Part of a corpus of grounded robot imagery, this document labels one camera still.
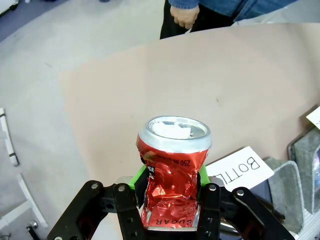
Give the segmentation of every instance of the black pants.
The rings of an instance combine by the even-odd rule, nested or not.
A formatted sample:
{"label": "black pants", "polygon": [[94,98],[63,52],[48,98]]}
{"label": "black pants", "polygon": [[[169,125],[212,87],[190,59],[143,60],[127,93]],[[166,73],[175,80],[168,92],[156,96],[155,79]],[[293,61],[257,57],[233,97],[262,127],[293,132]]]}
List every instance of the black pants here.
{"label": "black pants", "polygon": [[[163,11],[163,24],[161,28],[160,39],[165,39],[181,34],[185,34],[187,29],[179,26],[174,21],[174,17],[170,13],[170,3],[165,0]],[[215,29],[231,26],[234,21],[233,17],[221,15],[213,10],[210,10],[203,5],[199,5],[200,12],[191,29],[191,32]]]}

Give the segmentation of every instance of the tan cardboard surface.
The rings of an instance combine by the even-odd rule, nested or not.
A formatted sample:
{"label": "tan cardboard surface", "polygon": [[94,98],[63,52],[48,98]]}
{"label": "tan cardboard surface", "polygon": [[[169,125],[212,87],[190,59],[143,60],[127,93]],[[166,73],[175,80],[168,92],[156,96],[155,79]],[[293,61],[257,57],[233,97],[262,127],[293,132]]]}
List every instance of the tan cardboard surface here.
{"label": "tan cardboard surface", "polygon": [[92,179],[111,185],[142,163],[139,129],[158,115],[206,123],[206,163],[243,146],[287,159],[299,117],[320,102],[320,25],[229,27],[168,38],[65,73],[65,109]]}

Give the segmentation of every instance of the white paper sign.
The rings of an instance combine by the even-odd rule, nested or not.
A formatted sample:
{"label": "white paper sign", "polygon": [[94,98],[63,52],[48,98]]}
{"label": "white paper sign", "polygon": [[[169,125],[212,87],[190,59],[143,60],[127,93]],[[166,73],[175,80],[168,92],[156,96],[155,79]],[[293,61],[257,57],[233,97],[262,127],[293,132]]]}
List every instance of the white paper sign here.
{"label": "white paper sign", "polygon": [[309,119],[309,121],[312,122],[318,129],[320,129],[320,107],[306,116],[306,118]]}
{"label": "white paper sign", "polygon": [[206,166],[206,171],[220,178],[230,192],[238,187],[251,189],[274,174],[249,146]]}

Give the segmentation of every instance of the red aluminum can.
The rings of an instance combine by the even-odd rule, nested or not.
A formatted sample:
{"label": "red aluminum can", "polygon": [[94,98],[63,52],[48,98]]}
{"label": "red aluminum can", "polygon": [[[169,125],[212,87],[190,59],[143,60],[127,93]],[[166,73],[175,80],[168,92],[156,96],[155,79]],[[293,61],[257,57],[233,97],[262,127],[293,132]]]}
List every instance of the red aluminum can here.
{"label": "red aluminum can", "polygon": [[204,123],[158,116],[138,133],[137,148],[150,177],[142,211],[145,227],[192,227],[197,212],[197,173],[212,145]]}

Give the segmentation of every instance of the hand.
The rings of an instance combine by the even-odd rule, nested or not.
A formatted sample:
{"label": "hand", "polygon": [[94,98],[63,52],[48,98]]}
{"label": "hand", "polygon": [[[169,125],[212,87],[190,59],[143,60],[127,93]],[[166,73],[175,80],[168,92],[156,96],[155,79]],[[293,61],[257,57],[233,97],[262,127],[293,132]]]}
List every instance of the hand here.
{"label": "hand", "polygon": [[182,9],[174,6],[171,6],[170,8],[170,13],[171,16],[174,17],[174,22],[186,29],[192,28],[198,17],[199,11],[199,6],[192,9]]}

